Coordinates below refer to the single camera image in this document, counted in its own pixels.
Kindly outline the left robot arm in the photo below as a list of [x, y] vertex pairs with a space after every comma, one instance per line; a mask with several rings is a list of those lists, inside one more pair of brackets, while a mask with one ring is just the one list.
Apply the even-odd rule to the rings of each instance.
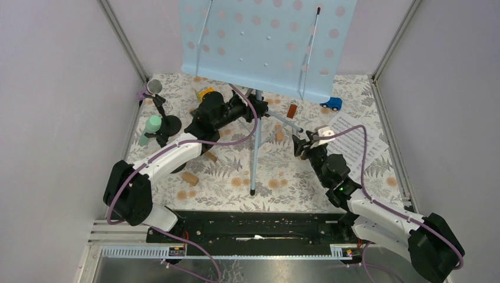
[[182, 170], [188, 161], [212, 146], [220, 145], [221, 128], [239, 118], [250, 123], [267, 112], [268, 103], [254, 94], [233, 93], [229, 101], [217, 91], [205, 94], [192, 122], [176, 140], [144, 159], [134, 163], [121, 160], [113, 166], [103, 195], [109, 214], [119, 215], [131, 226], [159, 228], [168, 242], [178, 241], [183, 227], [177, 222], [177, 214], [153, 202], [152, 186], [166, 175]]

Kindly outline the black microphone stand front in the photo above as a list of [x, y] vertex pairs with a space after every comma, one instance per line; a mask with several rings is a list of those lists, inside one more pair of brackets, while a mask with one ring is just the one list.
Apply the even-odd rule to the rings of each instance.
[[183, 147], [181, 143], [188, 140], [188, 134], [183, 133], [167, 146], [153, 153], [147, 161], [148, 167], [152, 169], [151, 176], [164, 173], [172, 173], [185, 163], [182, 160]]

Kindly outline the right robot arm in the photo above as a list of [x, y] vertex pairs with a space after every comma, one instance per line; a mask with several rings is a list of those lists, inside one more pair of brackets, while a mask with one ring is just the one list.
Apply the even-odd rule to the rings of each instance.
[[[350, 177], [345, 155], [328, 152], [328, 144], [338, 143], [354, 131], [361, 133], [355, 137], [361, 143], [358, 182]], [[367, 245], [381, 245], [408, 260], [429, 282], [443, 282], [452, 271], [463, 268], [465, 251], [443, 217], [409, 212], [368, 192], [364, 170], [369, 131], [364, 125], [341, 132], [321, 126], [306, 134], [306, 139], [292, 136], [294, 155], [310, 163], [330, 203], [345, 210], [346, 222], [338, 227], [341, 240], [352, 243], [360, 238]]]

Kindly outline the light blue music stand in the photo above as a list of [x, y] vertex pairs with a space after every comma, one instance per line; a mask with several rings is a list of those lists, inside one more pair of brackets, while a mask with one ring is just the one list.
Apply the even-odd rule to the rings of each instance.
[[[355, 7], [355, 1], [180, 1], [182, 71], [246, 87], [245, 96], [262, 100], [268, 92], [325, 103]], [[255, 150], [262, 118], [251, 132]]]

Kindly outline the sheet music page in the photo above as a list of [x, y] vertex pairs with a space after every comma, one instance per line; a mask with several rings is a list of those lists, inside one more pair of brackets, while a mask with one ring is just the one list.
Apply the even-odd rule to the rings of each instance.
[[[350, 149], [349, 153], [353, 156], [349, 165], [351, 169], [349, 176], [358, 178], [361, 175], [361, 163], [364, 152], [363, 131], [360, 129], [353, 131], [347, 135], [347, 138], [352, 145], [352, 149]], [[375, 159], [378, 158], [387, 148], [388, 145], [379, 137], [369, 134], [364, 168], [368, 169]]]
[[[353, 128], [354, 126], [358, 126], [361, 123], [356, 120], [354, 117], [349, 116], [346, 113], [340, 113], [337, 114], [331, 121], [330, 124], [334, 130], [334, 133], [340, 133], [342, 131], [348, 130], [350, 128]], [[372, 130], [368, 126], [365, 126], [367, 130], [367, 134], [371, 134], [373, 136], [379, 137], [379, 132]], [[358, 129], [352, 130], [342, 136], [336, 137], [333, 141], [329, 142], [327, 145], [327, 150], [329, 153], [338, 153], [342, 154], [346, 160], [349, 162], [352, 161], [352, 155], [349, 153], [350, 149], [352, 149], [352, 145], [350, 144], [349, 139], [347, 138], [347, 135], [349, 133], [352, 133], [353, 131], [356, 131]]]

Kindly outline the green toy microphone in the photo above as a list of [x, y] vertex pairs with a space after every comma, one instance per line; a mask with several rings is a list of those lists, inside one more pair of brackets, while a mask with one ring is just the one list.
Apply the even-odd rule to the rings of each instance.
[[144, 130], [139, 138], [138, 145], [141, 147], [147, 146], [150, 136], [155, 134], [162, 125], [162, 119], [159, 116], [151, 116], [146, 120]]

